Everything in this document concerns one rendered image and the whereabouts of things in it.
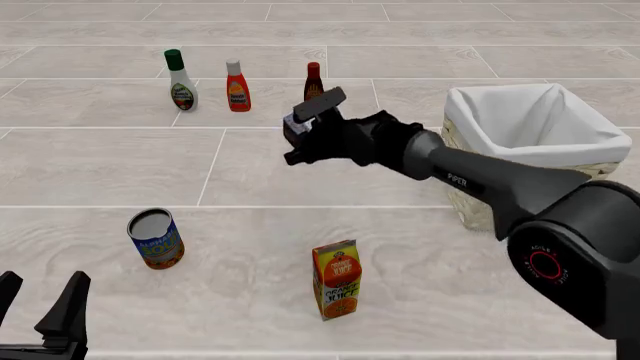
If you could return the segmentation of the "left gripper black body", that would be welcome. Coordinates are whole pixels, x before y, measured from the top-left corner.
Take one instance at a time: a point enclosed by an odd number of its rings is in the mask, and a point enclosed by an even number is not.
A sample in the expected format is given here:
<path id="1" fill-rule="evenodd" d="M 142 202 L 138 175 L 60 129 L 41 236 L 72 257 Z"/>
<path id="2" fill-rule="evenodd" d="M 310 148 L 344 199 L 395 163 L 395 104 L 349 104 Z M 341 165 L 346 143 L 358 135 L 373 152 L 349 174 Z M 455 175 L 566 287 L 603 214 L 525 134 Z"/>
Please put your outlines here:
<path id="1" fill-rule="evenodd" d="M 43 344 L 0 344 L 0 360 L 85 360 L 88 348 L 82 341 L 49 338 Z"/>

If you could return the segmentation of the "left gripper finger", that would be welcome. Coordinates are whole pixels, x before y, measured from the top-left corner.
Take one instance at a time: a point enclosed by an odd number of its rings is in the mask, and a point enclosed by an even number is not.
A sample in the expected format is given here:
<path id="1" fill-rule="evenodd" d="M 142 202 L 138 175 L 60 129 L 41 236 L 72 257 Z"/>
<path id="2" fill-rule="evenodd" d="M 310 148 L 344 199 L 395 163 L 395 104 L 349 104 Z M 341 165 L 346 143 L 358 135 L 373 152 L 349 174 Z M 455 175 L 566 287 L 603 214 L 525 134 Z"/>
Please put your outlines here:
<path id="1" fill-rule="evenodd" d="M 48 313 L 34 326 L 44 340 L 86 340 L 86 306 L 91 278 L 76 271 Z"/>
<path id="2" fill-rule="evenodd" d="M 0 326 L 22 284 L 23 279 L 15 272 L 6 271 L 0 275 Z"/>

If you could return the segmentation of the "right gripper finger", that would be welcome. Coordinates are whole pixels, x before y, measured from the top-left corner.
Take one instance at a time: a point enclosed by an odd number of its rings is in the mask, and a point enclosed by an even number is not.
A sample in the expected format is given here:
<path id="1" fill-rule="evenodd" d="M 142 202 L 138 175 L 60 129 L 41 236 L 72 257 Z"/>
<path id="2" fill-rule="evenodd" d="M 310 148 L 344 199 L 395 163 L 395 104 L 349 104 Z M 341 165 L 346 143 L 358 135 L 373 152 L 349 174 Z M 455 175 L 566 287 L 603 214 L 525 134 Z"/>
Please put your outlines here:
<path id="1" fill-rule="evenodd" d="M 284 159 L 288 166 L 314 164 L 321 159 L 321 153 L 316 149 L 293 149 L 284 154 Z"/>

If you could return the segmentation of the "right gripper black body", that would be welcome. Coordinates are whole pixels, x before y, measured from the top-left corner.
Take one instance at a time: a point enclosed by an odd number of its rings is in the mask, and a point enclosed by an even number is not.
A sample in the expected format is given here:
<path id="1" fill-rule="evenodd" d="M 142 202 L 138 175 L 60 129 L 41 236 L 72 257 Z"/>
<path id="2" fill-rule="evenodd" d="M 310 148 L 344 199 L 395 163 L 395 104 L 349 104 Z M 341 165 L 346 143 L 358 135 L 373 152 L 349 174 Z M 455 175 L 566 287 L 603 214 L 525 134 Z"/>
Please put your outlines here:
<path id="1" fill-rule="evenodd" d="M 349 145 L 351 131 L 351 123 L 343 118 L 339 110 L 322 113 L 305 137 L 302 145 L 303 162 L 313 164 L 330 159 L 352 159 Z"/>

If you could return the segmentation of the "woven wicker basket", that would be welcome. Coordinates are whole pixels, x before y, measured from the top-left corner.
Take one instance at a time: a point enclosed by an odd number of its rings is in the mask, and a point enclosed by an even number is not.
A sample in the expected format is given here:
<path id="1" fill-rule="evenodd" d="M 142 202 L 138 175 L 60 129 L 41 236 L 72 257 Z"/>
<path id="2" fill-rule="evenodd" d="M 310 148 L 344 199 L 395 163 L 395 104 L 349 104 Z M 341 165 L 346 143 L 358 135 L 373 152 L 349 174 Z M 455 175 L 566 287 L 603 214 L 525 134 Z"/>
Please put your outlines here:
<path id="1" fill-rule="evenodd" d="M 449 119 L 445 119 L 443 122 L 441 137 L 449 147 L 475 153 L 466 140 L 464 140 L 456 125 L 450 122 Z M 606 179 L 620 164 L 621 162 L 617 161 L 575 165 L 571 167 L 555 167 L 555 169 L 578 170 L 591 176 L 592 179 L 600 180 Z M 487 204 L 453 188 L 447 190 L 447 196 L 454 209 L 458 212 L 460 220 L 466 229 L 486 232 L 494 230 L 493 213 Z"/>

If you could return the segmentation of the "white cloth basket liner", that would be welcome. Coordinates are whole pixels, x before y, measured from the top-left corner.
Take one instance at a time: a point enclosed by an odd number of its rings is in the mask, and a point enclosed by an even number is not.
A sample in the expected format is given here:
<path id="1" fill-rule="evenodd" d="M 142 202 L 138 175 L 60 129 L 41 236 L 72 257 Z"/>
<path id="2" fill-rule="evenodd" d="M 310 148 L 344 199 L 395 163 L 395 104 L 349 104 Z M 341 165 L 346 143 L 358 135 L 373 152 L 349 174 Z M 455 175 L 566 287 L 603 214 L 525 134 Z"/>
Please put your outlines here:
<path id="1" fill-rule="evenodd" d="M 618 164 L 632 145 L 557 83 L 450 89 L 441 134 L 448 146 L 536 167 Z"/>

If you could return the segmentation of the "red-capped dark sauce bottle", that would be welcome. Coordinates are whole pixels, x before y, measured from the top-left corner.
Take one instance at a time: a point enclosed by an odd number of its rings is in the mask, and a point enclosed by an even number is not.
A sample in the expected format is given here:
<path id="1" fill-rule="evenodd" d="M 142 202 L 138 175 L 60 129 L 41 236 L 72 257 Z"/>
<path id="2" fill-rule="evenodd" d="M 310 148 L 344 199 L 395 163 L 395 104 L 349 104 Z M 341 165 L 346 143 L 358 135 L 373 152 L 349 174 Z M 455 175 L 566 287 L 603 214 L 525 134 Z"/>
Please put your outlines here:
<path id="1" fill-rule="evenodd" d="M 307 65 L 307 78 L 304 86 L 304 101 L 315 98 L 324 93 L 324 86 L 320 75 L 320 64 L 309 62 Z"/>

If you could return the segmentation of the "white-capped red sauce bottle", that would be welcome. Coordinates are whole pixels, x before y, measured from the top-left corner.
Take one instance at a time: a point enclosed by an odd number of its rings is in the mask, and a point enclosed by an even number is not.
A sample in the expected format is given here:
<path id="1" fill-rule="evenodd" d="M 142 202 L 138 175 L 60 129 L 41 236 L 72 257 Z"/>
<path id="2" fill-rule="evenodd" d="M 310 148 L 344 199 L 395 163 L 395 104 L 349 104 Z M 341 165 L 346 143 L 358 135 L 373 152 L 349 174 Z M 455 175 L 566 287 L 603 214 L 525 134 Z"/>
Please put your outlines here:
<path id="1" fill-rule="evenodd" d="M 226 95 L 229 108 L 232 112 L 248 112 L 251 110 L 250 92 L 241 71 L 238 59 L 227 59 L 227 83 Z"/>

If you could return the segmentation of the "blue-labelled soup tin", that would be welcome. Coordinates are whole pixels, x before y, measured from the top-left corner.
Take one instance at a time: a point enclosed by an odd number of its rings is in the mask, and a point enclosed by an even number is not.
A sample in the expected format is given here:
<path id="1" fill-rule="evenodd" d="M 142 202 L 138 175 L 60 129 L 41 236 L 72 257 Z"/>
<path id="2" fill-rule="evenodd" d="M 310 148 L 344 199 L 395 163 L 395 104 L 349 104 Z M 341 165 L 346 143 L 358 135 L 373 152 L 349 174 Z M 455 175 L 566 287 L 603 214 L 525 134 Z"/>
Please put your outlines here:
<path id="1" fill-rule="evenodd" d="M 184 243 L 167 209 L 151 208 L 139 212 L 129 221 L 127 234 L 151 269 L 168 269 L 184 256 Z"/>

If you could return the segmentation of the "orange juice carton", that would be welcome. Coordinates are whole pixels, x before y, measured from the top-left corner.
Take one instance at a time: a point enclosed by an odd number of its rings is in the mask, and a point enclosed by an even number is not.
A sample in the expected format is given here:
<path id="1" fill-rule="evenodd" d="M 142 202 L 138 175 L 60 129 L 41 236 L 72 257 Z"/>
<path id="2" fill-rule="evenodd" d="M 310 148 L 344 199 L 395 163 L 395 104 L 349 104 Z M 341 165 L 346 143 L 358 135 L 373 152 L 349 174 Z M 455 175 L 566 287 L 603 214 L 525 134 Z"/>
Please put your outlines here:
<path id="1" fill-rule="evenodd" d="M 313 290 L 322 320 L 355 312 L 362 277 L 356 240 L 314 248 L 312 259 Z"/>

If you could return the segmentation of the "green-capped white dressing bottle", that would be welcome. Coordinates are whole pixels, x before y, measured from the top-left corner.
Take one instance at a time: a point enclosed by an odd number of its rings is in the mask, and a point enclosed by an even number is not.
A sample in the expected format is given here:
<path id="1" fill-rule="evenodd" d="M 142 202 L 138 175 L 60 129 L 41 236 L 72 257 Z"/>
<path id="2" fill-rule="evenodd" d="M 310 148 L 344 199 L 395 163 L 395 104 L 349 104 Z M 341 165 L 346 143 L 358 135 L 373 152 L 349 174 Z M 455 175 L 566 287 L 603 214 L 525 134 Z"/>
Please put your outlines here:
<path id="1" fill-rule="evenodd" d="M 182 53 L 178 49 L 164 52 L 167 68 L 170 73 L 170 98 L 182 111 L 195 110 L 198 104 L 198 93 L 195 83 L 187 74 Z"/>

